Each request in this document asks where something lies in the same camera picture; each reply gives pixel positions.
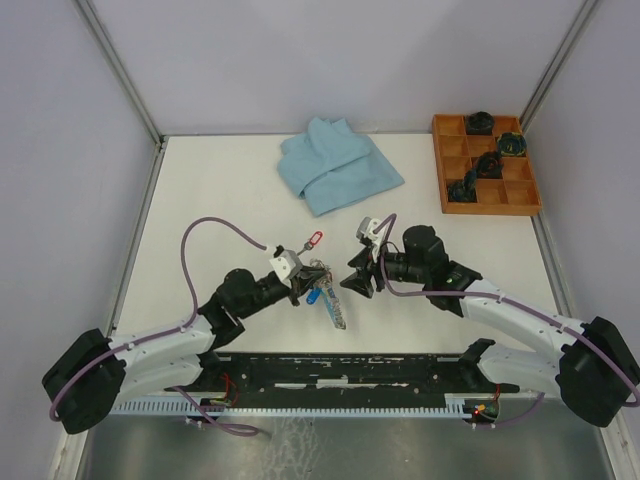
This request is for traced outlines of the metal key organizer plate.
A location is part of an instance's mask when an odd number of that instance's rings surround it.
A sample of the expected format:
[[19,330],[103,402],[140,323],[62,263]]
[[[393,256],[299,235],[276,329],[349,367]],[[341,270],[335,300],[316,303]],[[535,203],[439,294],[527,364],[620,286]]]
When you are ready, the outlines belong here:
[[321,267],[325,269],[325,277],[322,278],[315,285],[315,287],[320,287],[322,289],[323,295],[320,299],[324,302],[326,311],[329,315],[329,318],[331,319],[333,326],[339,330],[346,330],[346,320],[342,311],[340,300],[334,289],[333,276],[330,267],[324,264],[319,259],[312,259],[311,266]]

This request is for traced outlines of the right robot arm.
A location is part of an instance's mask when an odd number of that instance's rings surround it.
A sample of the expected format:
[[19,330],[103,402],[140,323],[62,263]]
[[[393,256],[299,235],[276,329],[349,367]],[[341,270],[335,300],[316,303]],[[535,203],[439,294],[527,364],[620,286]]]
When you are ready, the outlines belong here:
[[399,252],[388,249],[394,219],[366,217],[356,237],[362,250],[349,261],[343,288],[367,298],[410,283],[403,297],[423,297],[443,311],[498,330],[522,349],[491,339],[471,344],[461,356],[460,382],[481,391],[493,383],[560,398],[576,416],[608,426],[623,408],[639,405],[639,364],[618,328],[595,317],[583,321],[547,313],[506,294],[480,273],[451,260],[433,227],[417,225],[402,236]]

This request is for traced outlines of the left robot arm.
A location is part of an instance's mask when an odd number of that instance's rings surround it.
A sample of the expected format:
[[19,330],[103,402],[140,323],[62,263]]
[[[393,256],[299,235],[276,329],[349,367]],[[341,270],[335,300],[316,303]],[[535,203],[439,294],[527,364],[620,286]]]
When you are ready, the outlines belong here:
[[304,266],[289,280],[275,272],[257,279],[246,269],[234,269],[184,321],[120,337],[99,329],[82,333],[42,379],[51,420],[78,434],[130,399],[192,384],[212,389],[221,366],[206,355],[243,333],[244,319],[284,299],[299,305],[324,274],[320,267]]

